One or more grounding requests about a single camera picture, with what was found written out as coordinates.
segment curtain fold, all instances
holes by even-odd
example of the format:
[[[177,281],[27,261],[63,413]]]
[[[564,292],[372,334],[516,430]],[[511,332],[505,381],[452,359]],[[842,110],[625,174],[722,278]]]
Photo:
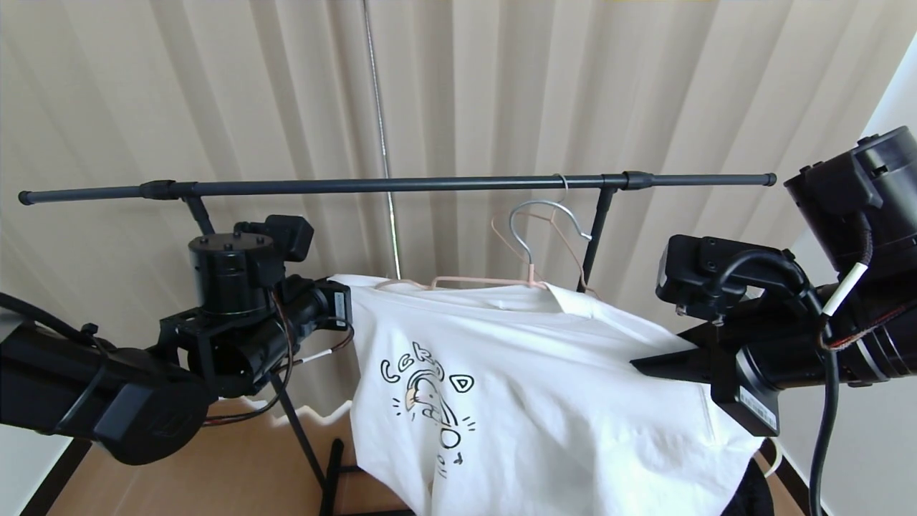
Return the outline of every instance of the curtain fold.
[[[146,346],[159,318],[196,304],[186,208],[136,199],[27,208],[19,190],[383,177],[365,16],[393,177],[642,170],[786,180],[855,143],[917,28],[910,0],[367,5],[0,2],[4,288],[74,324],[92,320],[118,345]],[[513,206],[562,195],[396,194],[403,273],[519,277],[523,264],[491,218],[508,236]],[[564,197],[586,228],[596,196]],[[393,275],[384,194],[206,200],[219,230],[305,215],[315,242],[291,272]],[[575,286],[559,238],[519,222],[539,272]],[[581,258],[585,241],[558,225]],[[621,192],[591,285],[679,330],[696,321],[653,295],[670,235],[784,247],[802,227],[779,185]],[[352,356],[329,364],[294,380],[297,401],[326,413],[356,371]],[[318,390],[337,394],[309,398]]]

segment white t-shirt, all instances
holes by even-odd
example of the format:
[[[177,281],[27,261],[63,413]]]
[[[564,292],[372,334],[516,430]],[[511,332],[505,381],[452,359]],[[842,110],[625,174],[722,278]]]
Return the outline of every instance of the white t-shirt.
[[[718,516],[760,438],[701,384],[630,360],[691,349],[556,286],[351,286],[358,465],[417,514]]]

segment brown floor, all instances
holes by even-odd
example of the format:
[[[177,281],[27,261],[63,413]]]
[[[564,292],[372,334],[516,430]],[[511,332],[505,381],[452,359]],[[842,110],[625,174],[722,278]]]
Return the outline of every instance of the brown floor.
[[[215,413],[247,409],[239,401],[218,404]],[[354,464],[350,420],[329,426],[301,416],[324,466],[335,437],[346,445],[344,463]],[[802,516],[776,477],[768,480],[777,516]],[[293,432],[262,416],[203,429],[179,453],[147,466],[124,466],[93,448],[73,474],[50,516],[219,514],[317,514],[318,484]],[[391,491],[364,474],[341,478],[337,512],[402,508]]]

